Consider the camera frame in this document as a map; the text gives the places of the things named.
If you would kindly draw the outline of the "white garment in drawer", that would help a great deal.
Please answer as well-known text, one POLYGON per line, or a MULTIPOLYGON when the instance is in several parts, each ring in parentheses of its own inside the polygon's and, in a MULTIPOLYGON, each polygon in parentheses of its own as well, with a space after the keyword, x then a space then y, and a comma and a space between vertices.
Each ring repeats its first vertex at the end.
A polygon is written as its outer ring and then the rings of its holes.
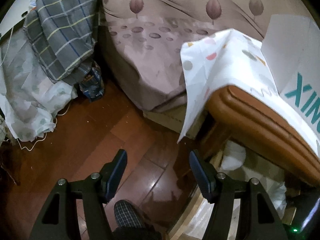
POLYGON ((287 205, 284 170, 271 163, 258 165, 253 168, 243 165, 240 167, 240 170, 244 172, 245 179, 257 178, 260 181, 280 219, 282 219, 287 205))

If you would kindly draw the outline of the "white sock bundle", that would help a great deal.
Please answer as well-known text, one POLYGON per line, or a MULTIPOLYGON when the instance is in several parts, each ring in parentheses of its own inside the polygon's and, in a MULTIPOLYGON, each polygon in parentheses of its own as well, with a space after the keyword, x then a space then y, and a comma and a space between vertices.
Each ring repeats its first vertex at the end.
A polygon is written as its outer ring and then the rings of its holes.
POLYGON ((234 171, 242 167, 246 159, 246 149, 243 146, 227 141, 223 151, 221 169, 224 171, 234 171))

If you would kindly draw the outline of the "checkered slipper foot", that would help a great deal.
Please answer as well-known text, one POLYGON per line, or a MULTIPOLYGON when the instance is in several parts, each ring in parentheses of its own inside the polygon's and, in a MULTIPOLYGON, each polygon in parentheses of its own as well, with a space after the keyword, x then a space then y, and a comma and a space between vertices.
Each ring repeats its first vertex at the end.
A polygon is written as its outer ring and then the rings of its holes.
POLYGON ((138 210, 127 200, 119 200, 114 205, 117 228, 114 239, 162 239, 162 234, 148 224, 138 210))

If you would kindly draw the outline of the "brown wooden nightstand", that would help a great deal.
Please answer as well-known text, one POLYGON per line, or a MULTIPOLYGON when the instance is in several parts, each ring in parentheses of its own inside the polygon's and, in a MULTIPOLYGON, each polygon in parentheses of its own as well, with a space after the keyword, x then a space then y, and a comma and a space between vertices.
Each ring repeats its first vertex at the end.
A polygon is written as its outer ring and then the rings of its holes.
POLYGON ((319 186, 315 151, 270 107, 238 87, 226 86, 212 93, 206 109, 215 124, 199 145, 203 158, 216 155, 233 138, 304 182, 319 186))

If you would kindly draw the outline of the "white green floral cloth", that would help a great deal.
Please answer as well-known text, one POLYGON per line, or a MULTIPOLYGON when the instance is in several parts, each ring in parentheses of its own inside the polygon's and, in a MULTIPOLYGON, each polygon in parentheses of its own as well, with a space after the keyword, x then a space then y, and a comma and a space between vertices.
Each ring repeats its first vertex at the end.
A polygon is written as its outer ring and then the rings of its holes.
POLYGON ((23 30, 1 45, 1 110, 14 138, 52 132, 56 114, 76 97, 74 87, 46 76, 23 30))

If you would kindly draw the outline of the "cardboard box under bed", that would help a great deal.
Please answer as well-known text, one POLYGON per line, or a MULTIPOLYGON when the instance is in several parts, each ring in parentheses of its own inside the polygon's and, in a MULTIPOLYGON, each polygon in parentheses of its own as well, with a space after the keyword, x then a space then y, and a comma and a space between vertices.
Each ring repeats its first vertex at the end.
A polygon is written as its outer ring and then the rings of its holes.
MULTIPOLYGON (((179 107, 172 108, 162 113, 144 111, 143 116, 172 131, 181 133, 181 130, 184 124, 186 109, 187 109, 186 105, 181 105, 179 107)), ((200 131, 200 128, 203 122, 204 122, 204 116, 200 115, 193 122, 192 126, 189 128, 185 136, 190 139, 195 139, 198 132, 200 131)))

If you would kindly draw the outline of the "blue printed bag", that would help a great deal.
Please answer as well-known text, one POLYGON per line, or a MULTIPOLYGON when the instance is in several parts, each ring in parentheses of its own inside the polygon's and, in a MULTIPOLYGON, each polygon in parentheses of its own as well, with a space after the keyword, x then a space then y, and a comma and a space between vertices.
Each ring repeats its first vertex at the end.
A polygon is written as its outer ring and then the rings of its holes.
POLYGON ((93 61, 92 68, 80 82, 81 92, 92 102, 103 97, 105 86, 101 76, 100 67, 93 61))

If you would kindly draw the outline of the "white dotted table cloth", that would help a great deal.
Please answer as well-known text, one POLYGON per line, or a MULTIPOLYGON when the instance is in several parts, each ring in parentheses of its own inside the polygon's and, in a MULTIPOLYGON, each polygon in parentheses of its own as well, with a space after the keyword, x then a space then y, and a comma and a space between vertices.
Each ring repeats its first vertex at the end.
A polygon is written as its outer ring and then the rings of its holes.
POLYGON ((235 29, 185 42, 180 56, 187 91, 182 139, 203 111, 211 94, 228 85, 240 88, 279 114, 319 155, 319 136, 278 94, 261 52, 262 42, 235 29))

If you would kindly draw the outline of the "white box teal letters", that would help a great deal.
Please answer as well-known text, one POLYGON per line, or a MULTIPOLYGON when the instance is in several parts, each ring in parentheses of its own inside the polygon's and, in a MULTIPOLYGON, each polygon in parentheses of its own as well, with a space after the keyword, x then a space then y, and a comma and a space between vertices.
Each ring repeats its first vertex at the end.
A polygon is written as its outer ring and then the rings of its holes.
POLYGON ((319 27, 310 18, 273 15, 261 52, 279 95, 319 135, 319 27))

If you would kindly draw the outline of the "grey plaid blanket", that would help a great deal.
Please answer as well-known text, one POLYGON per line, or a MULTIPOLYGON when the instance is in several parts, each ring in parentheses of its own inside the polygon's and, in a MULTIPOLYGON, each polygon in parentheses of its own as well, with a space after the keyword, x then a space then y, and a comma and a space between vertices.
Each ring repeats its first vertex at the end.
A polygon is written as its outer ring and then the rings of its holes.
POLYGON ((80 83, 92 68, 98 0, 36 0, 23 29, 53 83, 80 83))

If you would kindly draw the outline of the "pink patterned bed sheet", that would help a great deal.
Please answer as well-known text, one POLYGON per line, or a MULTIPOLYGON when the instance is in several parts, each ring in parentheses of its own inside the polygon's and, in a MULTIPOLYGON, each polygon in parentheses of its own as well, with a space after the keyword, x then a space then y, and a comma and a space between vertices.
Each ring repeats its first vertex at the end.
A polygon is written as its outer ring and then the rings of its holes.
POLYGON ((182 44, 229 28, 262 40, 274 14, 309 16, 302 0, 102 0, 106 57, 141 110, 186 103, 182 44))

